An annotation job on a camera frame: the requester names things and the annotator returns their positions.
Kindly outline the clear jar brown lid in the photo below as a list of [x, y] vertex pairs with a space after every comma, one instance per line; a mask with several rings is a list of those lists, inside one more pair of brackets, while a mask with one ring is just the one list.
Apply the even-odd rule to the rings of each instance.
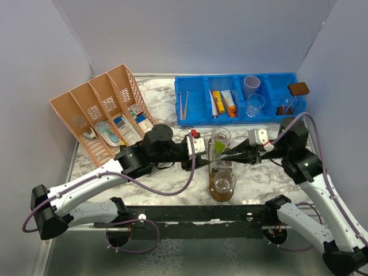
[[279, 106], [291, 108], [293, 114], [296, 114], [309, 92], [309, 87], [305, 82], [291, 83], [287, 86]]

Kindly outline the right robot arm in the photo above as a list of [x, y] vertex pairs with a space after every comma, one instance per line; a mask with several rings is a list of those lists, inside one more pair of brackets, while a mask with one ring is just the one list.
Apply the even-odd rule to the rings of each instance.
[[221, 160], [258, 164], [265, 159], [280, 159], [284, 172], [308, 195], [322, 215], [322, 226], [300, 211], [285, 196], [267, 201], [264, 218], [271, 225], [280, 221], [292, 227], [323, 257], [334, 275], [351, 275], [367, 265], [367, 230], [342, 200], [328, 175], [322, 154], [306, 148], [309, 131], [302, 112], [284, 118], [276, 139], [263, 129], [252, 129], [247, 139], [221, 154]]

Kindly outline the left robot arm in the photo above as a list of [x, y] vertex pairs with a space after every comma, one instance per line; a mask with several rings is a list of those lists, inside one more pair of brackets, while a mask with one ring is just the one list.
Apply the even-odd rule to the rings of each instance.
[[94, 205], [85, 204], [85, 201], [127, 182], [161, 196], [180, 194], [184, 188], [176, 192], [158, 191], [140, 183], [138, 178], [151, 173], [157, 164], [178, 162], [182, 164], [182, 169], [191, 172], [189, 177], [192, 178], [194, 170], [201, 167], [200, 157], [205, 152], [205, 140], [196, 130], [191, 130], [180, 143], [176, 143], [169, 126], [155, 125], [142, 141], [132, 146], [122, 146], [114, 158], [94, 171], [57, 187], [34, 187], [31, 192], [31, 213], [26, 220], [34, 219], [35, 231], [41, 240], [53, 239], [81, 224], [111, 223], [120, 227], [129, 218], [121, 199], [112, 198]]

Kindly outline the white tube black cap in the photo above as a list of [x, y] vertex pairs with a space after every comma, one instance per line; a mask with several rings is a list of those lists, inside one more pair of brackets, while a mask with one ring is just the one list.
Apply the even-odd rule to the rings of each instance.
[[215, 170], [220, 170], [222, 168], [228, 168], [228, 167], [231, 167], [230, 161], [217, 160], [213, 162], [213, 168]]

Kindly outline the lime green toothpaste tube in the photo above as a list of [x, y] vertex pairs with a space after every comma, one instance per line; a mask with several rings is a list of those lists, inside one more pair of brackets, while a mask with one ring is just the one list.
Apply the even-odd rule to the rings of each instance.
[[214, 141], [215, 153], [220, 154], [220, 153], [224, 152], [225, 148], [226, 148], [226, 144], [223, 141], [220, 141], [220, 140], [215, 140]]

